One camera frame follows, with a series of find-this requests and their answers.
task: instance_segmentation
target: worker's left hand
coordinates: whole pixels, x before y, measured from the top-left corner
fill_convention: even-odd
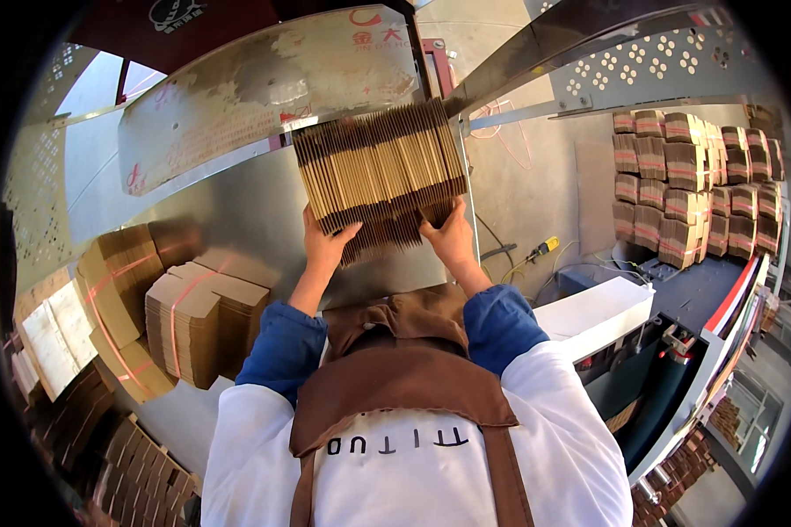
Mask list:
[[[310,203],[302,212],[305,220],[305,252],[308,254],[306,272],[314,273],[318,278],[330,280],[334,270],[340,265],[343,248],[355,237],[363,224],[352,224],[337,235],[328,236],[319,228],[314,218]]]

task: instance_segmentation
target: brown apron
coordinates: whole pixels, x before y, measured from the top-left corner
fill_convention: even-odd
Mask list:
[[[330,325],[338,322],[332,326],[337,340],[331,341],[337,344],[298,390],[290,450],[300,458],[302,473],[290,527],[313,525],[316,450],[348,427],[354,416],[396,408],[446,411],[474,422],[483,433],[498,525],[533,527],[509,437],[509,427],[519,422],[495,374],[463,358],[467,342],[462,330],[462,290],[450,286],[458,295],[448,284],[440,287],[350,308],[342,317],[329,320]],[[407,302],[399,297],[408,297]],[[454,309],[458,302],[459,313]],[[428,307],[433,309],[434,304],[442,309],[432,312]],[[449,318],[441,321],[445,315]],[[388,331],[364,329],[363,324],[373,322]]]

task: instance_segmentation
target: chinese character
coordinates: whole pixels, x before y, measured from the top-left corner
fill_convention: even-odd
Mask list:
[[[354,41],[355,46],[359,46],[361,44],[370,44],[372,43],[372,34],[369,33],[369,31],[358,31],[352,35],[352,40]]]
[[[384,37],[384,42],[390,39],[391,36],[394,36],[396,40],[401,40],[401,37],[398,35],[398,29],[388,29],[386,30],[386,36]]]

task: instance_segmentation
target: machine logo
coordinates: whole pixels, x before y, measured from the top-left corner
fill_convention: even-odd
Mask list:
[[[149,8],[149,21],[156,31],[173,33],[201,15],[204,7],[208,4],[198,4],[196,0],[157,0]]]

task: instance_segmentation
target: white sleeve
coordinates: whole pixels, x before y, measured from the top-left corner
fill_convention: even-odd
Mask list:
[[[629,525],[633,503],[621,448],[556,341],[539,343],[504,370],[501,385],[545,419],[601,512]]]
[[[294,417],[290,403],[274,391],[260,385],[232,386],[220,395],[219,414],[203,496],[218,492],[263,445],[269,443]]]

